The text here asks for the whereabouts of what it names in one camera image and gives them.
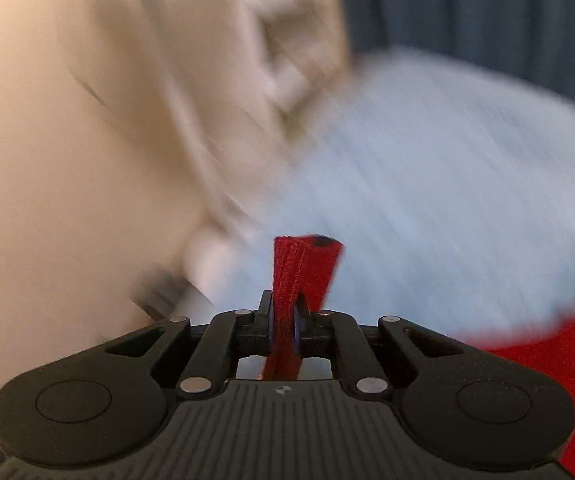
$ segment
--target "ribbed black surface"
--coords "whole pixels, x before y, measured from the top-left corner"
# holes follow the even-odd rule
[[[0,469],[0,480],[363,478],[570,480],[571,476],[556,464],[493,474],[446,463],[414,443],[387,405],[354,399],[333,380],[231,381],[214,399],[181,404],[150,444],[116,462],[56,471],[10,459]]]

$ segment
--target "black object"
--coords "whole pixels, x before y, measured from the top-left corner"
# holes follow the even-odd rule
[[[334,378],[234,379],[270,327],[266,291],[257,311],[165,319],[20,375],[0,391],[0,479],[572,478],[555,460],[574,405],[545,375],[301,296],[295,344]]]

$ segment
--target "dark blue curtain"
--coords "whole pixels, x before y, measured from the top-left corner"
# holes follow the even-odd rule
[[[344,0],[353,48],[424,48],[575,101],[575,0]]]

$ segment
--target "beige wall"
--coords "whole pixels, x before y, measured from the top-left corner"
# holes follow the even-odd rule
[[[0,386],[137,324],[205,218],[164,113],[131,132],[70,76],[52,3],[0,0]]]

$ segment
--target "blurred background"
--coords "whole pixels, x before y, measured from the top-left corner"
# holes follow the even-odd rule
[[[575,0],[0,0],[0,387],[143,326],[156,269],[450,335],[575,305]]]

